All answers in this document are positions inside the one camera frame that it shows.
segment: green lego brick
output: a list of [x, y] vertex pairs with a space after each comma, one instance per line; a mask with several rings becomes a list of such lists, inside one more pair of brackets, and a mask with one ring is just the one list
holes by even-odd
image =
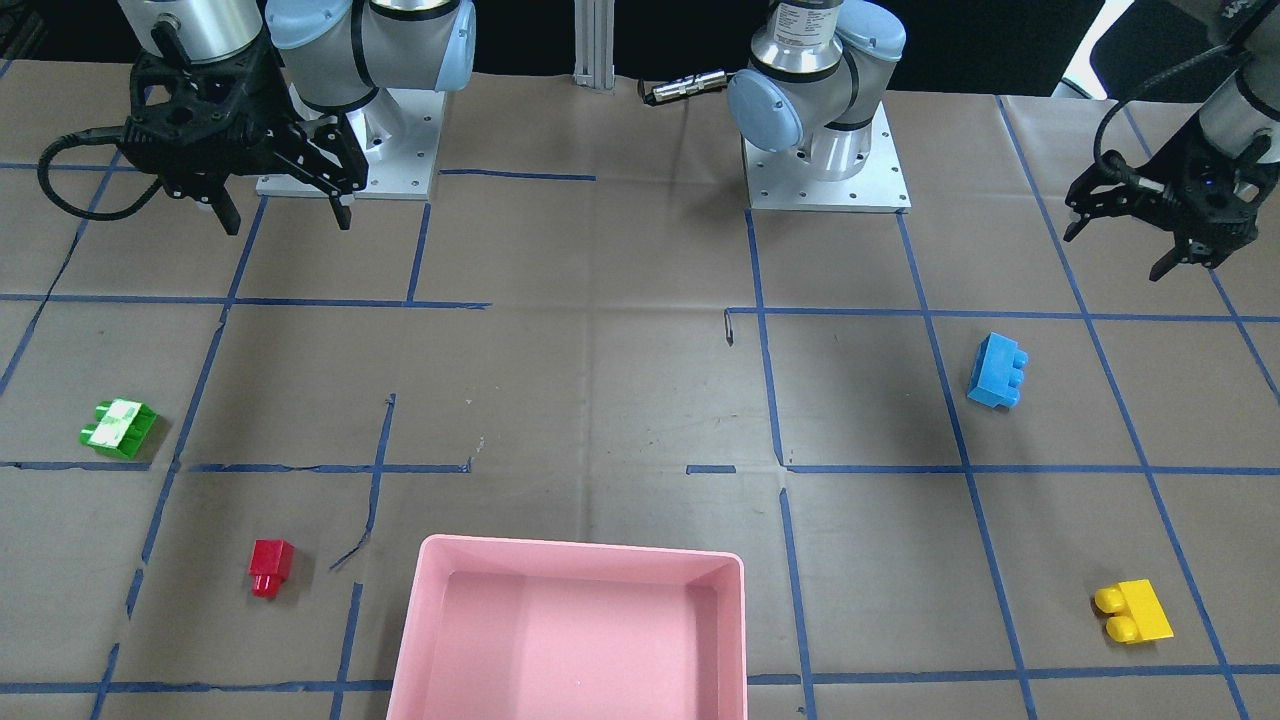
[[100, 402], [93, 409], [97, 423], [84, 425], [81, 445], [87, 445], [102, 455], [133, 460], [156, 421], [156, 414], [134, 400], [116, 397]]

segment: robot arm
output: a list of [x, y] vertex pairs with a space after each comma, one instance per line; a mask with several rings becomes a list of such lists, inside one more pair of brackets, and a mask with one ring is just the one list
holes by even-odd
[[1206, 23], [1217, 46], [1143, 83], [1129, 100], [1192, 64], [1221, 54], [1240, 67], [1197, 113], [1139, 168], [1120, 152], [1101, 151], [1071, 183], [1066, 204], [1070, 242], [1094, 218], [1132, 215], [1174, 233], [1174, 247], [1151, 268], [1158, 281], [1179, 264], [1216, 268], [1258, 236], [1257, 213], [1280, 181], [1280, 13], [1276, 0], [1169, 0]]
[[[163, 187], [211, 208], [236, 234], [241, 218], [227, 178], [275, 174], [319, 191], [348, 229], [349, 201], [369, 183], [370, 158], [385, 150], [378, 147], [385, 126], [397, 120], [383, 88], [460, 90], [475, 51], [471, 0], [270, 0], [266, 23], [255, 0], [119, 3], [142, 45], [129, 76], [131, 114], [120, 127], [63, 136], [37, 167], [55, 205], [93, 220], [132, 215]], [[366, 105], [380, 111], [376, 132], [361, 113]], [[349, 118], [360, 120], [355, 129]], [[54, 191], [49, 169], [81, 145], [116, 145], [157, 179], [124, 210], [74, 208]]]

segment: blue lego brick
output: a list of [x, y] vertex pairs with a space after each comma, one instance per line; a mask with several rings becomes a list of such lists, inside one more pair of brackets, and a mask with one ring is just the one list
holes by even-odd
[[1023, 368], [1028, 355], [1005, 336], [991, 333], [978, 346], [978, 360], [969, 378], [969, 398], [987, 407], [1018, 405], [1023, 384]]

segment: red lego brick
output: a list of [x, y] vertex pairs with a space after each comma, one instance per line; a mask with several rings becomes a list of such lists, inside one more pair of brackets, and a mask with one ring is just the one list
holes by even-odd
[[253, 557], [248, 561], [248, 574], [253, 575], [253, 594], [275, 597], [280, 584], [289, 579], [293, 569], [293, 546], [283, 539], [260, 539], [253, 543]]

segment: yellow lego brick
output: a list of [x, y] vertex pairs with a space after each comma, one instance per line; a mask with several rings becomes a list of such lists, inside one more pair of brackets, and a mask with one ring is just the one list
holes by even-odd
[[1111, 615], [1107, 634], [1117, 643], [1142, 643], [1174, 637], [1165, 609], [1151, 580], [1125, 580], [1093, 593], [1098, 610]]

